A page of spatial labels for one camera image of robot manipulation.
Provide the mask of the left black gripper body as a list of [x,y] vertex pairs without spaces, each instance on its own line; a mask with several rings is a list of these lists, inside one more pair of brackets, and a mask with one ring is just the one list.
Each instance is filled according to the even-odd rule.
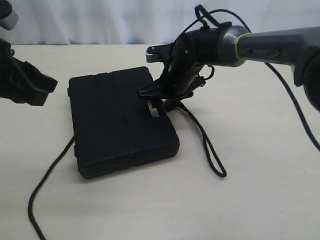
[[9,42],[0,42],[0,97],[16,104],[43,106],[58,81],[14,54]]

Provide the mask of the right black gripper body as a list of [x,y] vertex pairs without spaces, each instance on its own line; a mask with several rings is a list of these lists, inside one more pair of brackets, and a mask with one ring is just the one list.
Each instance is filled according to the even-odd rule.
[[170,65],[160,77],[159,87],[166,97],[180,97],[202,69],[206,60],[204,40],[206,31],[189,31],[173,44]]

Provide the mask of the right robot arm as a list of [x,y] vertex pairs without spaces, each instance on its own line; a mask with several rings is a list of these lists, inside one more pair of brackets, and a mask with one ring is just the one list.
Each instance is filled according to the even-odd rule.
[[317,26],[251,33],[245,27],[222,23],[181,33],[171,44],[149,47],[149,63],[164,69],[138,94],[149,100],[180,101],[205,84],[199,76],[204,66],[236,68],[246,61],[291,67],[293,82],[303,87],[310,104],[320,107],[320,29]]

